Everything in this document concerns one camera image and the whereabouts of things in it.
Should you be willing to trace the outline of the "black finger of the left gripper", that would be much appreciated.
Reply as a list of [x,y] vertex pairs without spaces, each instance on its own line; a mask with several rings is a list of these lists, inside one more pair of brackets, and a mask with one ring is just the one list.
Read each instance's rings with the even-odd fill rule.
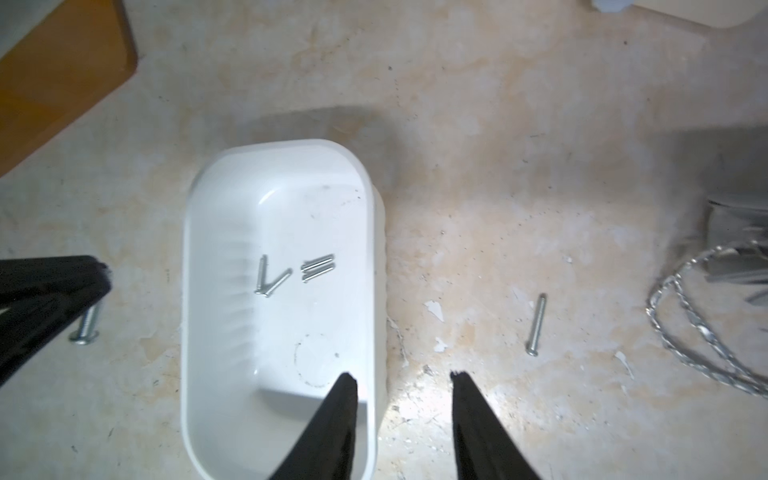
[[1,382],[111,291],[92,256],[1,261]]

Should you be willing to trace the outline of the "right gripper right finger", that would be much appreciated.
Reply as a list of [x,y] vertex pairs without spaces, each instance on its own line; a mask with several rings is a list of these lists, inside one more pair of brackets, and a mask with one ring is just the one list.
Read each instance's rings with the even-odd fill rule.
[[464,371],[452,371],[452,428],[459,479],[539,479],[485,397]]

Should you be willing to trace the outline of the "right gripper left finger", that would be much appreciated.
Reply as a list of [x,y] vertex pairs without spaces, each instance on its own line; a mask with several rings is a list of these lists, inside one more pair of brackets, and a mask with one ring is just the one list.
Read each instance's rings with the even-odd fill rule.
[[357,407],[357,381],[349,373],[342,373],[270,479],[349,480],[355,455]]

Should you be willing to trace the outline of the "silver screw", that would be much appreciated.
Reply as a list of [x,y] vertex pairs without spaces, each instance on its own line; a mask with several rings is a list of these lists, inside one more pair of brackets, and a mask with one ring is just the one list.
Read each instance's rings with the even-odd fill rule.
[[526,352],[528,355],[532,357],[536,357],[538,355],[538,345],[539,345],[547,301],[548,301],[547,294],[541,293],[535,305],[534,318],[532,321],[528,341],[526,343]]
[[272,283],[265,284],[262,289],[262,295],[266,298],[269,298],[277,288],[279,288],[283,283],[285,283],[288,278],[293,274],[293,270],[291,268],[286,269],[276,280],[274,280]]
[[329,263],[329,264],[322,265],[322,266],[317,267],[317,268],[306,270],[306,271],[303,272],[302,281],[304,283],[307,283],[307,282],[311,281],[312,279],[315,279],[315,278],[317,278],[319,276],[322,276],[322,275],[325,275],[325,274],[329,273],[330,271],[333,271],[334,269],[335,269],[335,264],[334,263]]
[[255,293],[257,295],[265,295],[267,283],[266,283],[266,273],[267,273],[267,265],[268,265],[268,257],[266,254],[262,255],[259,259],[258,264],[258,272],[257,272],[257,284]]
[[83,313],[77,329],[68,337],[71,343],[85,346],[93,343],[97,339],[99,332],[96,327],[103,303],[104,300],[100,300]]
[[334,259],[335,259],[335,256],[333,254],[328,254],[319,258],[315,258],[315,259],[304,262],[301,265],[301,270],[302,271],[313,270],[321,266],[332,263]]

